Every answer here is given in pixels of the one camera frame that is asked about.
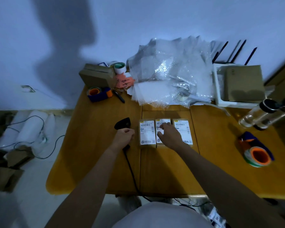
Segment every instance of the person's left arm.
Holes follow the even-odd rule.
[[[134,130],[118,130],[91,171],[61,203],[45,228],[91,228],[102,205],[118,153],[134,136]]]

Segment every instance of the white wall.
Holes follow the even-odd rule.
[[[285,62],[285,0],[0,0],[0,109],[72,108],[84,63],[189,35],[229,41],[219,60],[247,39],[236,62],[258,47],[267,80]]]

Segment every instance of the orange paper note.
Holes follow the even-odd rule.
[[[117,74],[115,78],[117,79],[117,88],[125,88],[134,85],[135,80],[132,77],[126,77],[124,73]]]

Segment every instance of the person's left hand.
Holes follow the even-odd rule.
[[[134,138],[135,131],[129,128],[117,130],[110,148],[119,152]]]

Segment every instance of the brown wooden furniture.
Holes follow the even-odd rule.
[[[130,117],[131,127],[138,133],[139,119],[185,118],[189,120],[195,152],[234,176],[260,197],[285,199],[285,146],[273,127],[266,131],[248,130],[276,158],[270,166],[255,168],[244,161],[243,151],[236,141],[244,132],[237,120],[245,114],[245,110],[229,108],[232,116],[228,117],[220,109],[210,106],[192,106],[190,109],[182,106],[141,107],[125,93],[122,97],[125,104],[115,96],[91,103],[84,88],[46,183],[50,193],[72,191],[112,141],[117,121]],[[130,143],[128,157],[137,185],[144,195],[205,195],[188,167],[174,151],[168,148],[141,150],[138,144],[136,136]],[[107,193],[137,194],[122,152],[116,161]]]

